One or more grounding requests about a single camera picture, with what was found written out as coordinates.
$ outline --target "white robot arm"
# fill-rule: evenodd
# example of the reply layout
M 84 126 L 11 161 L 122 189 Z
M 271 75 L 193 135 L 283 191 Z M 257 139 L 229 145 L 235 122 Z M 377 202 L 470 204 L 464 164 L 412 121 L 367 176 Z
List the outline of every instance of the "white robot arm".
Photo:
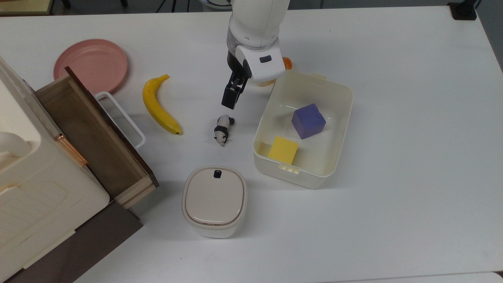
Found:
M 232 0 L 227 33 L 227 63 L 232 76 L 222 105 L 234 109 L 248 79 L 273 80 L 285 71 L 279 48 L 279 26 L 290 0 Z

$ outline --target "banana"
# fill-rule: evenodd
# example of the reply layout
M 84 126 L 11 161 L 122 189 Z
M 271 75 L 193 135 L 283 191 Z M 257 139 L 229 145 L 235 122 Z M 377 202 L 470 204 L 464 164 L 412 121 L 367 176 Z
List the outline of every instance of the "banana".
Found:
M 180 125 L 169 115 L 157 101 L 155 96 L 159 86 L 165 80 L 169 79 L 168 75 L 162 75 L 159 78 L 154 78 L 148 80 L 148 82 L 143 87 L 143 103 L 147 108 L 148 112 L 156 120 L 159 125 L 165 128 L 168 132 L 174 134 L 182 134 L 182 129 Z

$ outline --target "white plastic bin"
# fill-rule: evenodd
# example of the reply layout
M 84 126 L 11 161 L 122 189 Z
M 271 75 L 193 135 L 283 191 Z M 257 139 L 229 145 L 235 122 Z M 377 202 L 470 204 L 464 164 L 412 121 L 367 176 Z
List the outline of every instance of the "white plastic bin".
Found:
M 301 139 L 292 124 L 293 113 L 312 103 L 326 125 L 321 133 Z M 255 167 L 306 188 L 319 187 L 336 170 L 352 103 L 353 92 L 348 87 L 287 70 L 273 87 L 255 135 Z M 292 165 L 267 157 L 276 136 L 299 144 Z

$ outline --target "yellow sponge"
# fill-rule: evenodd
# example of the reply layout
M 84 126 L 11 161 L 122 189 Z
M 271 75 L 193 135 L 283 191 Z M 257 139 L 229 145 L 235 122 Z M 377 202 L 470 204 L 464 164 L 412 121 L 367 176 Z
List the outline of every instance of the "yellow sponge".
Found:
M 291 165 L 298 147 L 298 143 L 277 136 L 267 157 Z

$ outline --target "panda figurine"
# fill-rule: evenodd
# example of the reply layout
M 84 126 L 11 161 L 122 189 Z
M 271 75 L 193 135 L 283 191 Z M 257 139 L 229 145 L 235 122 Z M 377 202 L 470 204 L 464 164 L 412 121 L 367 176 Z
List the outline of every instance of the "panda figurine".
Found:
M 234 125 L 234 118 L 229 115 L 222 115 L 217 120 L 217 126 L 213 130 L 215 132 L 215 139 L 223 146 L 229 139 L 229 127 Z

